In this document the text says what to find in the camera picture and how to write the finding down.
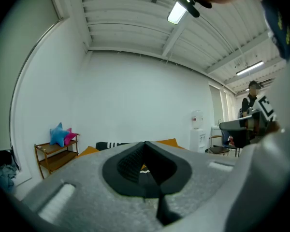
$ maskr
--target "wooden shelf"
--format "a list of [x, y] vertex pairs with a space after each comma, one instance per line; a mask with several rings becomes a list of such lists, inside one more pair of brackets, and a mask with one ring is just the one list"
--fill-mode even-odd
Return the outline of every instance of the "wooden shelf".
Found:
[[39, 164], [47, 169], [49, 168], [49, 170], [53, 172], [57, 170], [58, 168], [61, 168], [64, 164], [71, 161], [77, 155], [78, 153], [76, 152], [65, 150], [54, 156], [48, 157], [47, 158], [48, 167], [47, 167], [45, 159], [39, 161]]
[[42, 145], [36, 145], [36, 148], [42, 152], [44, 152], [44, 150], [45, 150], [46, 154], [50, 155], [50, 154], [55, 153], [56, 151], [59, 151], [59, 150], [64, 149], [66, 147], [69, 147], [75, 143], [77, 143], [77, 140], [71, 140], [70, 143], [68, 145], [65, 145], [64, 147], [60, 147], [60, 145], [58, 145], [58, 144], [50, 145], [49, 143], [46, 143], [46, 144], [42, 144]]

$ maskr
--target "ceiling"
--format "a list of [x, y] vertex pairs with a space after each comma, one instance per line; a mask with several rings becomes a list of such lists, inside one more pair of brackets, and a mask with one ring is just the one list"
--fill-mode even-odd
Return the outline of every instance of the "ceiling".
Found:
[[[69, 0], [88, 50], [127, 51], [201, 72], [241, 94], [251, 80], [275, 78], [285, 62], [268, 38], [259, 0], [196, 5], [178, 25], [167, 21], [175, 0]], [[236, 72], [258, 61], [246, 75]]]

